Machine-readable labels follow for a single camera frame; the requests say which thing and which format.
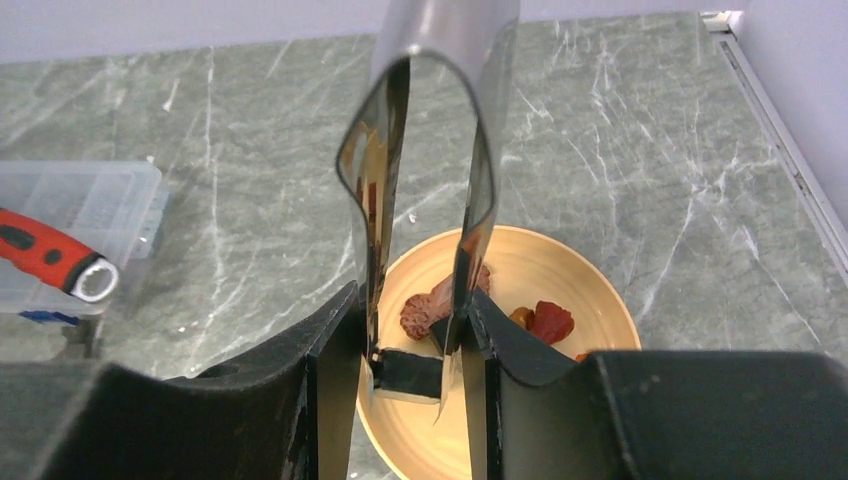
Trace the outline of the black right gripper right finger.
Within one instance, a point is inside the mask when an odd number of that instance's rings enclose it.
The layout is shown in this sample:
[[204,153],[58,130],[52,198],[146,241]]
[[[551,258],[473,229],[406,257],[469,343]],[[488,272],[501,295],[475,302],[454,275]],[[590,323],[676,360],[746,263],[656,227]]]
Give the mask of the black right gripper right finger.
[[820,354],[574,361],[482,292],[462,341],[476,479],[843,479],[847,370]]

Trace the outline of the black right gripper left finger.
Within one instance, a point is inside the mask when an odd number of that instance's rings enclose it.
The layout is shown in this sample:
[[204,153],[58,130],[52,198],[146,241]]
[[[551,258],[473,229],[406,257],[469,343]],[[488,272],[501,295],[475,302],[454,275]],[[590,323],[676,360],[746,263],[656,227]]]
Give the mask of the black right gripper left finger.
[[364,312],[355,283],[193,377],[26,366],[30,479],[330,479],[347,471]]

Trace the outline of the brown meat piece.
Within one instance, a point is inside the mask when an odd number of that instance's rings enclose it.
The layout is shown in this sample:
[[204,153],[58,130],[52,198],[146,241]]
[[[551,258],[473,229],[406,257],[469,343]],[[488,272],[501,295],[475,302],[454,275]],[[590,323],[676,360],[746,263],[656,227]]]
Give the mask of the brown meat piece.
[[434,286],[429,293],[410,296],[400,311],[399,324],[412,340],[422,340],[429,335],[430,327],[448,318],[452,312],[453,276]]

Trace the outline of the black sushi roll piece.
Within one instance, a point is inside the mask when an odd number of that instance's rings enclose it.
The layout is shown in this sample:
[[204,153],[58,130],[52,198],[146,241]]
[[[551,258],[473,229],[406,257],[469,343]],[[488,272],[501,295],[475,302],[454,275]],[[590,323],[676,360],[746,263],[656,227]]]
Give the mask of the black sushi roll piece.
[[442,360],[397,349],[381,350],[369,361],[373,391],[402,402],[437,404],[442,393]]

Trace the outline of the shiny metal tongs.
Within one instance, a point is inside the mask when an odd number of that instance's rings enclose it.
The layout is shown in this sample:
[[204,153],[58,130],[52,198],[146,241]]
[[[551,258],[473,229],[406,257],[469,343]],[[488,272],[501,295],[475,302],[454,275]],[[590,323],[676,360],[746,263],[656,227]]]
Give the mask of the shiny metal tongs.
[[444,407],[462,366],[460,334],[482,276],[500,201],[505,126],[520,5],[516,1],[392,1],[370,57],[364,94],[335,170],[350,201],[350,243],[365,310],[363,357],[379,344],[379,302],[390,264],[410,249],[404,226],[413,179],[443,193],[434,226],[458,230],[452,312],[441,345]]

